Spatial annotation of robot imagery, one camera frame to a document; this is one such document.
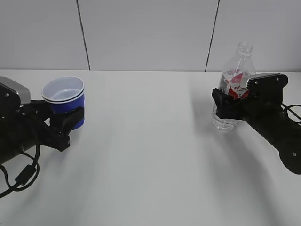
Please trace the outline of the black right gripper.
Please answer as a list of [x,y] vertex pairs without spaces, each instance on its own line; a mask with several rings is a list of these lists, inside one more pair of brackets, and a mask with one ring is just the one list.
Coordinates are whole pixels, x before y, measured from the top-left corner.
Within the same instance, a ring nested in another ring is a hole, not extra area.
[[263,137],[284,137],[285,119],[282,114],[282,94],[256,95],[234,99],[233,96],[212,90],[216,104],[216,115],[220,119],[246,121]]

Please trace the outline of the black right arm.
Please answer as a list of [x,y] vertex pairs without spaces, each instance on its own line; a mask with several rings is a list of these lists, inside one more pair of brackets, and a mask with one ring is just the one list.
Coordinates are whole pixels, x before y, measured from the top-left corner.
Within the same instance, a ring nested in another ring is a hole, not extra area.
[[301,126],[282,109],[281,90],[250,91],[248,97],[235,100],[214,88],[212,97],[217,116],[245,121],[278,150],[281,162],[289,171],[301,173]]

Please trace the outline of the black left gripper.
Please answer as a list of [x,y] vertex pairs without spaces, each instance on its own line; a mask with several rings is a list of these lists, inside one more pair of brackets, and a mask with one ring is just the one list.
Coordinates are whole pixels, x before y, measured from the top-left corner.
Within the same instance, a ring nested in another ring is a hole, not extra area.
[[36,144],[64,151],[71,144],[69,133],[85,116],[83,107],[65,113],[51,113],[45,100],[31,100],[27,112],[0,120],[0,162],[17,157]]

